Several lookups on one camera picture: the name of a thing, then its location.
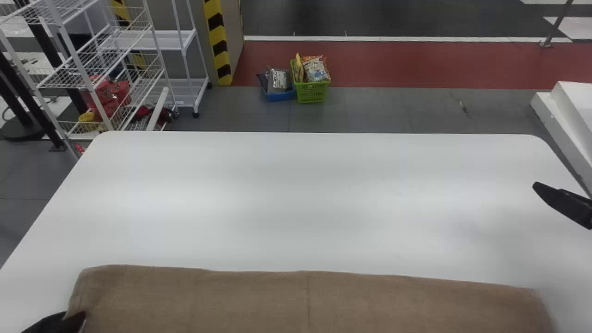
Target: gray floor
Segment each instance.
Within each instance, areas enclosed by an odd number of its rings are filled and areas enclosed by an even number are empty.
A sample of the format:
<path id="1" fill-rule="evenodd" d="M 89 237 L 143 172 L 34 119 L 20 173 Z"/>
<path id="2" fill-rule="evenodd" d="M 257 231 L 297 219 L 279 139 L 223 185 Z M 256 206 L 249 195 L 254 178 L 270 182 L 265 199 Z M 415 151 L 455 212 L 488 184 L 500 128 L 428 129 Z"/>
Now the gray floor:
<path id="1" fill-rule="evenodd" d="M 186 111 L 168 129 L 545 136 L 545 129 L 529 106 L 534 93 L 502 89 L 330 88 L 323 104 L 299 104 L 296 100 L 267 102 L 256 87 L 214 87 L 204 97 L 199 120 L 193 120 Z"/>
<path id="2" fill-rule="evenodd" d="M 330 88 L 324 104 L 298 104 L 268 103 L 258 88 L 214 88 L 206 92 L 198 120 L 184 109 L 167 129 L 524 133 L 541 137 L 558 152 L 529 106 L 533 95 L 527 90 Z M 0 141 L 0 265 L 74 166 L 69 153 L 48 152 L 50 145 Z"/>

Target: brown cloth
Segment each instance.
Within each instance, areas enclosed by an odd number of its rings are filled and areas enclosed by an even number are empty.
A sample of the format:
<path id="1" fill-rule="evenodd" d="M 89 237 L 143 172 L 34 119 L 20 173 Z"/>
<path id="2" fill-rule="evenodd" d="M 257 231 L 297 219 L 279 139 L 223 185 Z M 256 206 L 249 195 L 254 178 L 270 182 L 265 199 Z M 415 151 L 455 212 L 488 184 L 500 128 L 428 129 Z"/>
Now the brown cloth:
<path id="1" fill-rule="evenodd" d="M 87 268 L 67 315 L 80 311 L 84 333 L 552 331 L 529 289 L 322 271 Z"/>

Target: blue basket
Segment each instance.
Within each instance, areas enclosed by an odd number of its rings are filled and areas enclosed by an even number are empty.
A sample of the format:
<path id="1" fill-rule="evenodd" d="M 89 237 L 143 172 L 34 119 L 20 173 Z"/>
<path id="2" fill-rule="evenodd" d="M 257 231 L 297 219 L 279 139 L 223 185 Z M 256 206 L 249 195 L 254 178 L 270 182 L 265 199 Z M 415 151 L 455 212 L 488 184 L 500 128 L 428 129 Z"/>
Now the blue basket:
<path id="1" fill-rule="evenodd" d="M 261 84 L 261 91 L 263 91 L 263 94 L 268 101 L 287 101 L 296 97 L 296 89 L 294 89 L 294 87 L 290 87 L 291 90 L 286 90 L 278 94 L 268 94 L 265 91 L 265 88 L 267 87 L 267 78 L 265 77 L 265 74 L 257 74 L 257 77 L 259 78 L 259 83 Z"/>

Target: green basket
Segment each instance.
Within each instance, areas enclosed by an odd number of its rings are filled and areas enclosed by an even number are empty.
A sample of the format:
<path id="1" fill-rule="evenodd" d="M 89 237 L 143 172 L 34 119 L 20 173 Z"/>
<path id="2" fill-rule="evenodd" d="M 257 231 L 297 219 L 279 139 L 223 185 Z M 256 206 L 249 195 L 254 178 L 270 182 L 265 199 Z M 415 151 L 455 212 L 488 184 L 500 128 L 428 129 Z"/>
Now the green basket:
<path id="1" fill-rule="evenodd" d="M 292 69 L 292 84 L 296 87 L 296 94 L 298 94 L 298 103 L 323 102 L 331 81 L 296 82 L 294 80 L 294 61 L 290 60 L 290 68 Z"/>

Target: yellow and black striped pillar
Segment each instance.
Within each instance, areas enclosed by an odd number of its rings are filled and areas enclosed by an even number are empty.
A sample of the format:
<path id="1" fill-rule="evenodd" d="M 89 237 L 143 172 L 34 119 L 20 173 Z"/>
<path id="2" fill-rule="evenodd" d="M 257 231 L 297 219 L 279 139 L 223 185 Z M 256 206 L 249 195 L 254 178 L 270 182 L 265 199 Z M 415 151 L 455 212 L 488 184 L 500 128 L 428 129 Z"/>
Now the yellow and black striped pillar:
<path id="1" fill-rule="evenodd" d="M 220 0 L 204 0 L 205 19 L 208 23 L 210 45 L 214 54 L 214 67 L 218 75 L 219 85 L 232 84 L 232 68 L 222 16 Z"/>

